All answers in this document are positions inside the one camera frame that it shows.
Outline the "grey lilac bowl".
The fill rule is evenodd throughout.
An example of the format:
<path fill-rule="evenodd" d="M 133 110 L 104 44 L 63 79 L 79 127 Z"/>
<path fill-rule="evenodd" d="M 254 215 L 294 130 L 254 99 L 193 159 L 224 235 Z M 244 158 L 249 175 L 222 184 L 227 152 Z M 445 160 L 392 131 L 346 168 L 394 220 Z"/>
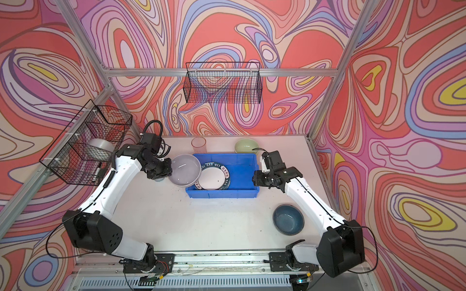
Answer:
<path fill-rule="evenodd" d="M 171 162 L 172 174 L 169 180 L 178 187 L 194 185 L 201 175 L 200 161 L 194 155 L 178 155 Z"/>

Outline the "blue plastic bin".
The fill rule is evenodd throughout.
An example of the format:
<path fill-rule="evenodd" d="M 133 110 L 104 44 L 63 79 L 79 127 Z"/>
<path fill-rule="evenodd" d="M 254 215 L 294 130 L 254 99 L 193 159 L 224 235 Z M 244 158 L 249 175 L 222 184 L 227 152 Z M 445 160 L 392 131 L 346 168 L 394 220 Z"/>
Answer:
<path fill-rule="evenodd" d="M 243 199 L 256 198 L 259 187 L 252 182 L 258 170 L 255 154 L 195 154 L 201 162 L 201 169 L 221 170 L 225 176 L 219 189 L 205 189 L 200 183 L 186 188 L 190 198 L 205 199 Z"/>

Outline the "light green bowl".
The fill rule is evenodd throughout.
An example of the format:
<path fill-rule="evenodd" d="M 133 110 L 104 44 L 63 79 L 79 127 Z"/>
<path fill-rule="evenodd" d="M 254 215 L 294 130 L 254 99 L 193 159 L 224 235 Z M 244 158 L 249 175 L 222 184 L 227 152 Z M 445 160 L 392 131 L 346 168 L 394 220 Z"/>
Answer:
<path fill-rule="evenodd" d="M 234 146 L 237 154 L 257 154 L 259 148 L 258 142 L 251 138 L 239 139 Z"/>

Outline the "dark blue bowl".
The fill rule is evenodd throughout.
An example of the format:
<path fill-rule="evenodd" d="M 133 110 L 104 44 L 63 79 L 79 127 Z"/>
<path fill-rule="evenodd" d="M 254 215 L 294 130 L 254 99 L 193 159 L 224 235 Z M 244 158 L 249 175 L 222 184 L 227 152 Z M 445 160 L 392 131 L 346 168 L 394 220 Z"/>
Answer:
<path fill-rule="evenodd" d="M 273 223 L 281 234 L 294 236 L 303 230 L 305 219 L 298 208 L 283 204 L 274 210 Z"/>

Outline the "white plate with green rim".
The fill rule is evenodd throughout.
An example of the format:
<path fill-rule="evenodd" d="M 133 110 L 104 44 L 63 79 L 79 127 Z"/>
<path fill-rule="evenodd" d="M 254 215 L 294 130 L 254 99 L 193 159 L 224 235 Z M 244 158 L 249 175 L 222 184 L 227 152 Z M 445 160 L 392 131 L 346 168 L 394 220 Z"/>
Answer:
<path fill-rule="evenodd" d="M 226 190 L 231 183 L 227 167 L 218 162 L 207 162 L 201 167 L 200 178 L 194 184 L 197 190 Z"/>

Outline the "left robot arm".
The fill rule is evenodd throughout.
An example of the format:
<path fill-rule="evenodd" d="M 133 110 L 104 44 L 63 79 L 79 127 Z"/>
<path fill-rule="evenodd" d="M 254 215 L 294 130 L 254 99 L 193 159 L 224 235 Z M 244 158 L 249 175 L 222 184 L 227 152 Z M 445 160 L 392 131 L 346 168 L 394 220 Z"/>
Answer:
<path fill-rule="evenodd" d="M 63 226 L 78 249 L 101 252 L 132 261 L 154 261 L 153 247 L 126 235 L 112 217 L 124 192 L 140 172 L 149 179 L 171 175 L 171 150 L 165 142 L 126 144 L 112 155 L 112 168 L 94 193 L 77 210 L 68 210 Z"/>

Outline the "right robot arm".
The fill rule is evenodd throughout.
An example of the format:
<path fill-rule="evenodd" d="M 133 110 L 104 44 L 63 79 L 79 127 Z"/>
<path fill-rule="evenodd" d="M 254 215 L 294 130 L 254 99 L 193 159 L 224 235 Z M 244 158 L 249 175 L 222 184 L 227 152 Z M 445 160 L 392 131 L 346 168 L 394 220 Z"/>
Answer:
<path fill-rule="evenodd" d="M 363 227 L 348 221 L 315 193 L 295 167 L 287 167 L 278 151 L 262 150 L 255 186 L 280 189 L 306 215 L 319 233 L 318 245 L 298 240 L 285 247 L 288 265 L 319 265 L 331 278 L 365 262 Z"/>

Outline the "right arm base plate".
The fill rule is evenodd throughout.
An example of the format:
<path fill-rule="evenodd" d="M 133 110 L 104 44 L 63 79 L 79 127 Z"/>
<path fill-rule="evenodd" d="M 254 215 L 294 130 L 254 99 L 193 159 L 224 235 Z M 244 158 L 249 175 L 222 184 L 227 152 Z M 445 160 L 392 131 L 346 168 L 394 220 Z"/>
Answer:
<path fill-rule="evenodd" d="M 269 264 L 272 272 L 310 272 L 311 274 L 319 270 L 319 266 L 310 263 L 300 263 L 289 252 L 270 252 L 268 259 L 263 260 L 264 263 Z"/>

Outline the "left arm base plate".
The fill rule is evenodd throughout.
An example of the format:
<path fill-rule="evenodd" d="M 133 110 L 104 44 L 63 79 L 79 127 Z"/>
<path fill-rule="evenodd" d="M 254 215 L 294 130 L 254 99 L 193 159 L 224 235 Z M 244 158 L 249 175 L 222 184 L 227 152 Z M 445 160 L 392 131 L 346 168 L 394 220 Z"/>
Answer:
<path fill-rule="evenodd" d="M 152 261 L 134 261 L 122 259 L 124 274 L 155 274 L 167 275 L 174 268 L 174 253 L 156 253 Z"/>

